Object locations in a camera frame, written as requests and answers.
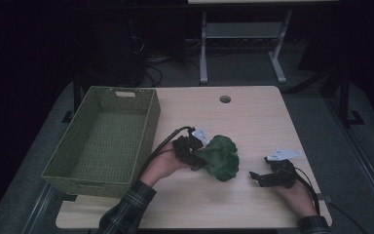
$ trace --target gray carpet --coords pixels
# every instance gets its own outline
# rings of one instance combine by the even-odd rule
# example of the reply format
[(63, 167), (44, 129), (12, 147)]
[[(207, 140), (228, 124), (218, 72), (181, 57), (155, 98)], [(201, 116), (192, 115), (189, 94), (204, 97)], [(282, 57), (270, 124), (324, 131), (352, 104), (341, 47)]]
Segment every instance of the gray carpet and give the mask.
[[(252, 50), (251, 53), (234, 53), (224, 57), (208, 57), (208, 86), (274, 85), (281, 90), (291, 88), (314, 73), (297, 70), (303, 53), (303, 45), (285, 45), (280, 62), (288, 82), (284, 85), (276, 80), (267, 57), (267, 48)], [(154, 67), (163, 73), (162, 87), (198, 86), (200, 77), (197, 68), (198, 56), (189, 57), (185, 64), (169, 61)], [(148, 69), (158, 80), (160, 75)], [(284, 95), (284, 101), (301, 139), (324, 195), (334, 204), (350, 214), (368, 233), (374, 233), (374, 190), (365, 176), (355, 151), (346, 137), (346, 130), (332, 110), (334, 100), (324, 99), (318, 94), (322, 82), (317, 82), (297, 95)], [(145, 79), (140, 87), (149, 87)], [(49, 158), (55, 150), (67, 124), (62, 124), (64, 114), (73, 109), (71, 86), (59, 97), (41, 132), (22, 163), (17, 176), (0, 204), (0, 234), (22, 233), (25, 224), (32, 227), (29, 233), (94, 233), (91, 230), (61, 230), (55, 225), (62, 193), (51, 194), (44, 215), (30, 220), (37, 199), (45, 182), (40, 178)], [(350, 108), (357, 110), (365, 125), (351, 126), (363, 151), (374, 166), (374, 111), (366, 96), (356, 86), (351, 86)], [(336, 234), (359, 233), (359, 230), (342, 214), (329, 207)], [(278, 230), (281, 234), (298, 233), (297, 230)]]

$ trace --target green vegetable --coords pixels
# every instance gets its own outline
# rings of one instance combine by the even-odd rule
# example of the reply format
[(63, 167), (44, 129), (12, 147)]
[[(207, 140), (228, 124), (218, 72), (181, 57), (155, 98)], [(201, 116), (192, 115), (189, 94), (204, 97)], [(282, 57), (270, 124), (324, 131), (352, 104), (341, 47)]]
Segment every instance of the green vegetable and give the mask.
[(226, 136), (215, 136), (205, 148), (195, 151), (194, 154), (206, 160), (207, 164), (192, 167), (193, 171), (204, 168), (223, 182), (236, 177), (239, 171), (238, 149)]

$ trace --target person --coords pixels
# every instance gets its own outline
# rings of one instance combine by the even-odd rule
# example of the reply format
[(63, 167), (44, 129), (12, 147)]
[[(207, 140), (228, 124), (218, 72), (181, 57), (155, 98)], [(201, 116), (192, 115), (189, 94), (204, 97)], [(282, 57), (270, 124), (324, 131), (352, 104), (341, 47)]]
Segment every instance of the person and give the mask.
[[(189, 165), (176, 159), (171, 142), (166, 144), (160, 154), (147, 166), (139, 180), (123, 196), (120, 203), (101, 218), (96, 233), (137, 233), (139, 222), (157, 193), (153, 189), (154, 184), (179, 169), (187, 168)], [(291, 188), (278, 186), (273, 189), (299, 215), (297, 224), (302, 234), (331, 233), (326, 220), (318, 215), (310, 193), (301, 182), (296, 180)]]

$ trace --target sleeve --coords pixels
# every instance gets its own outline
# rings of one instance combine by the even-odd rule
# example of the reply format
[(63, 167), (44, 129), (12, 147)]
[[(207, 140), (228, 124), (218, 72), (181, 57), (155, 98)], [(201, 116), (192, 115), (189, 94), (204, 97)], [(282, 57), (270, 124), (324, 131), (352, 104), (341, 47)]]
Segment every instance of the sleeve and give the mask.
[(323, 216), (306, 216), (297, 222), (302, 234), (331, 234), (326, 219)]
[(120, 203), (109, 210), (99, 221), (98, 234), (136, 233), (139, 222), (156, 191), (136, 181)]

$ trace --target basket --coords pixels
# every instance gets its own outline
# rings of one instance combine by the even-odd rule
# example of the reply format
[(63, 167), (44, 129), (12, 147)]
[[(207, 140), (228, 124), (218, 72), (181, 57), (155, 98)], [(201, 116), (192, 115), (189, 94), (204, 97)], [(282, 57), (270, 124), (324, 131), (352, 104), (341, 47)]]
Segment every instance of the basket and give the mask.
[(91, 87), (42, 178), (67, 194), (122, 197), (151, 154), (155, 90)]

